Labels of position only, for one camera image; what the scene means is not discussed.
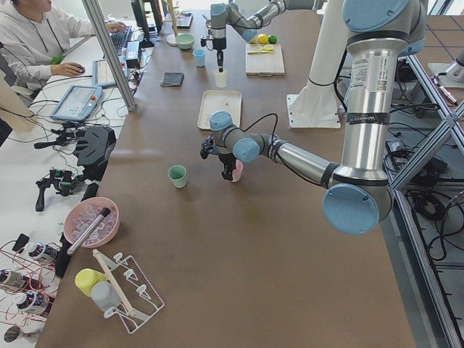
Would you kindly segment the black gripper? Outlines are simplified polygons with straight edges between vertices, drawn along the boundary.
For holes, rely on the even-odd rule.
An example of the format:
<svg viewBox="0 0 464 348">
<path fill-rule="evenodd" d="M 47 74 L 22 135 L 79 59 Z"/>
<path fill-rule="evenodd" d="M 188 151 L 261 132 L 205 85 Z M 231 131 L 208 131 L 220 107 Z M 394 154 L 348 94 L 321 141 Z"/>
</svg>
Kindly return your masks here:
<svg viewBox="0 0 464 348">
<path fill-rule="evenodd" d="M 226 49 L 226 37 L 213 38 L 212 39 L 213 49 L 217 51 L 217 68 L 218 72 L 223 72 L 223 50 Z"/>
<path fill-rule="evenodd" d="M 227 181 L 233 180 L 234 165 L 236 164 L 236 158 L 233 153 L 218 154 L 219 160 L 224 164 L 224 170 L 222 177 Z"/>
</svg>

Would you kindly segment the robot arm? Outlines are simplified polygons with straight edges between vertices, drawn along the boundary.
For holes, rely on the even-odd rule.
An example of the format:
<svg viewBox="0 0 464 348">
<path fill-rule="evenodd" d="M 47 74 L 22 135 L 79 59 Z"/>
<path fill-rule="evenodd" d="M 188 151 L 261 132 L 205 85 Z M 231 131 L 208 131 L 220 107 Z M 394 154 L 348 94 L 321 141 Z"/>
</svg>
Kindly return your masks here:
<svg viewBox="0 0 464 348">
<path fill-rule="evenodd" d="M 317 42 L 328 65 L 313 57 L 308 83 L 326 90 L 336 81 L 344 54 L 352 56 L 344 147 L 340 163 L 307 152 L 274 133 L 249 133 L 228 112 L 210 117 L 210 136 L 200 154 L 218 156 L 224 179 L 237 162 L 263 155 L 326 189 L 323 212 L 337 230 L 360 235 L 373 230 L 392 208 L 383 171 L 384 142 L 397 60 L 419 52 L 425 41 L 425 1 L 330 1 Z"/>
<path fill-rule="evenodd" d="M 289 10 L 317 10 L 323 1 L 282 0 L 269 1 L 263 8 L 245 17 L 236 3 L 212 4 L 210 6 L 209 32 L 212 49 L 216 51 L 217 67 L 223 72 L 224 51 L 227 46 L 226 27 L 230 25 L 247 43 L 257 36 L 257 31 L 268 25 L 274 17 Z"/>
</svg>

